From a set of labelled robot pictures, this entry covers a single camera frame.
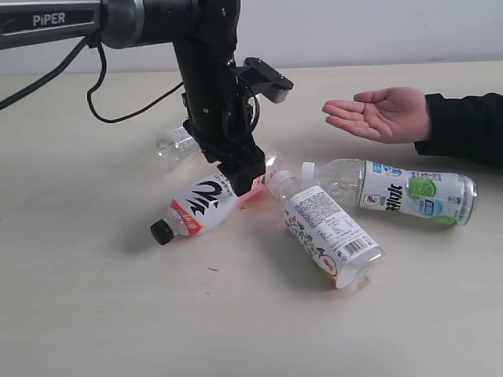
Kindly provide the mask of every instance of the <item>open palm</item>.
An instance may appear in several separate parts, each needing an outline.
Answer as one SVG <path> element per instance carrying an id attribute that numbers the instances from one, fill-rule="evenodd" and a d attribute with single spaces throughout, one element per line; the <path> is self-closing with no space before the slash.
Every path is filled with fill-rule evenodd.
<path id="1" fill-rule="evenodd" d="M 430 120 L 425 95 L 414 88 L 359 93 L 354 101 L 332 100 L 323 106 L 326 122 L 355 136 L 382 143 L 428 139 Z"/>

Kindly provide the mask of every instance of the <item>white bottle label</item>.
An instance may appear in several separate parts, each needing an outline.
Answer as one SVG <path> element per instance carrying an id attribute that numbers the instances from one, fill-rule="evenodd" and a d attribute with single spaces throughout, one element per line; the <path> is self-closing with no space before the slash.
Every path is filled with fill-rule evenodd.
<path id="1" fill-rule="evenodd" d="M 367 161 L 359 206 L 463 225 L 474 204 L 466 189 L 468 180 L 453 173 L 408 171 Z"/>
<path id="2" fill-rule="evenodd" d="M 223 174 L 213 174 L 187 188 L 171 202 L 168 213 L 175 211 L 186 225 L 183 236 L 197 236 L 224 221 L 238 205 L 264 187 L 265 178 L 254 180 L 251 190 L 237 197 Z"/>
<path id="3" fill-rule="evenodd" d="M 285 224 L 336 285 L 338 272 L 377 243 L 321 187 L 311 187 L 285 206 Z"/>

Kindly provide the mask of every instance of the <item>black jacket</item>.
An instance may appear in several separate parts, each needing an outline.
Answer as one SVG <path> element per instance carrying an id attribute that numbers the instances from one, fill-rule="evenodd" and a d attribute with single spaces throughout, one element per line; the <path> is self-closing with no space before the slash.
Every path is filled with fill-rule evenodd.
<path id="1" fill-rule="evenodd" d="M 417 142 L 423 156 L 449 156 L 503 167 L 503 96 L 446 99 L 426 96 L 431 119 L 429 141 Z"/>

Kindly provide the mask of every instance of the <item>green lime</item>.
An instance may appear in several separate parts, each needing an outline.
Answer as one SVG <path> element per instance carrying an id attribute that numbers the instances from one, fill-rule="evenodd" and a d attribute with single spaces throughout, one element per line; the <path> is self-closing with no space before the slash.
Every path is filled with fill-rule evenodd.
<path id="1" fill-rule="evenodd" d="M 435 183 L 429 179 L 411 178 L 407 187 L 407 194 L 413 200 L 419 200 L 424 197 L 432 198 L 435 196 L 437 188 Z"/>
<path id="2" fill-rule="evenodd" d="M 444 225 L 457 225 L 457 220 L 455 218 L 451 218 L 444 214 L 440 214 L 439 216 L 434 216 L 431 218 L 434 221 L 437 221 Z"/>

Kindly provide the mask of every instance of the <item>white table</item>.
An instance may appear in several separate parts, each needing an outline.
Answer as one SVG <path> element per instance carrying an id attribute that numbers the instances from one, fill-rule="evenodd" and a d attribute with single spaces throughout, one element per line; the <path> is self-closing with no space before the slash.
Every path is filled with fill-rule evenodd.
<path id="1" fill-rule="evenodd" d="M 394 85 L 503 93 L 502 72 L 503 63 L 292 70 L 287 101 L 263 101 L 257 140 L 296 173 L 306 159 L 349 157 L 479 183 L 464 228 L 352 213 L 387 259 L 345 298 L 268 195 L 205 236 L 155 244 L 149 226 L 171 196 L 215 171 L 199 158 L 168 174 L 156 157 L 157 131 L 185 114 L 179 93 L 106 125 L 86 107 L 96 75 L 67 75 L 1 112 L 0 375 L 501 376 L 501 171 L 357 139 L 325 125 L 321 106 Z M 0 95 L 33 79 L 1 78 Z M 97 107 L 123 115 L 178 80 L 110 75 Z"/>

